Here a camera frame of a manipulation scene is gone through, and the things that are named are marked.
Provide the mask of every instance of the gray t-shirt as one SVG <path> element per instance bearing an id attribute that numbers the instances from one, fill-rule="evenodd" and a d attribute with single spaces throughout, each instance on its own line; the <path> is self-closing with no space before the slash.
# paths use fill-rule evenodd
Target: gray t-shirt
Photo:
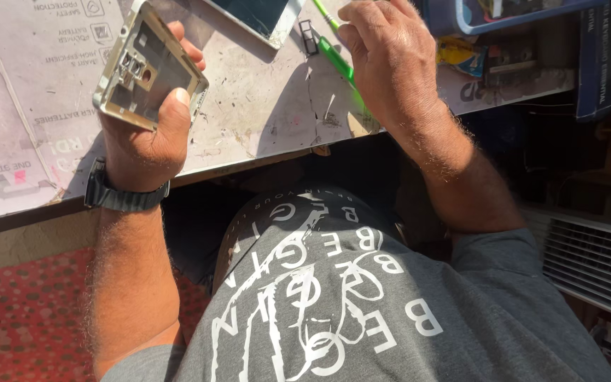
<path id="1" fill-rule="evenodd" d="M 334 187 L 256 198 L 187 349 L 145 349 L 103 381 L 611 381 L 528 230 L 466 236 L 451 265 L 391 235 Z"/>

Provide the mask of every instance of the hand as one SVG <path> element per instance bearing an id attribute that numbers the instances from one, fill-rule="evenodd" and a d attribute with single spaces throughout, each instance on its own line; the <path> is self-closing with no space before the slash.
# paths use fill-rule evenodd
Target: hand
<path id="1" fill-rule="evenodd" d="M 435 40 L 407 0 L 353 1 L 339 11 L 355 83 L 367 108 L 403 142 L 436 111 Z"/>
<path id="2" fill-rule="evenodd" d="M 197 67 L 204 70 L 202 52 L 183 37 L 182 23 L 171 22 L 168 27 Z M 115 189 L 151 192 L 181 171 L 191 120 L 190 96 L 184 89 L 174 89 L 162 103 L 156 132 L 102 113 L 98 116 L 105 133 L 107 179 Z"/>

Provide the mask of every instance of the air vent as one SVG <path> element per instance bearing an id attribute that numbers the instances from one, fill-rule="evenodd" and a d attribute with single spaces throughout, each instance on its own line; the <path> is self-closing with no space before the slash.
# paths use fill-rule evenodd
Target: air vent
<path id="1" fill-rule="evenodd" d="M 611 311 L 611 225 L 525 215 L 539 242 L 544 274 L 558 289 Z"/>

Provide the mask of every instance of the work table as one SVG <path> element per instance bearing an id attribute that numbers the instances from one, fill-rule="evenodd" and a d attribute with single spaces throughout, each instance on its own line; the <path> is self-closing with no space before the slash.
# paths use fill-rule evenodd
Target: work table
<path id="1" fill-rule="evenodd" d="M 324 1 L 332 13 L 347 2 Z M 165 21 L 185 25 L 204 52 L 210 81 L 174 183 L 292 158 L 381 128 L 323 54 L 306 57 L 297 24 L 275 51 L 202 0 L 152 3 Z M 130 5 L 0 1 L 0 217 L 83 198 L 91 164 L 104 153 L 91 97 Z M 310 1 L 299 16 L 307 19 L 336 41 Z M 345 49 L 342 55 L 350 62 Z M 462 114 L 569 90 L 574 72 L 548 70 L 528 86 L 485 91 L 477 78 L 441 66 L 438 85 Z"/>

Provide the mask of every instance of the storage bin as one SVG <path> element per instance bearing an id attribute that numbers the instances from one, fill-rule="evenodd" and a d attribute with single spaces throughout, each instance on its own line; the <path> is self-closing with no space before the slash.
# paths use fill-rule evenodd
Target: storage bin
<path id="1" fill-rule="evenodd" d="M 605 5 L 608 2 L 609 0 L 564 0 L 563 5 L 558 7 L 501 18 L 493 22 L 485 21 L 485 12 L 477 0 L 424 0 L 423 10 L 430 32 L 435 37 L 439 37 L 452 33 L 480 35 L 492 30 Z"/>

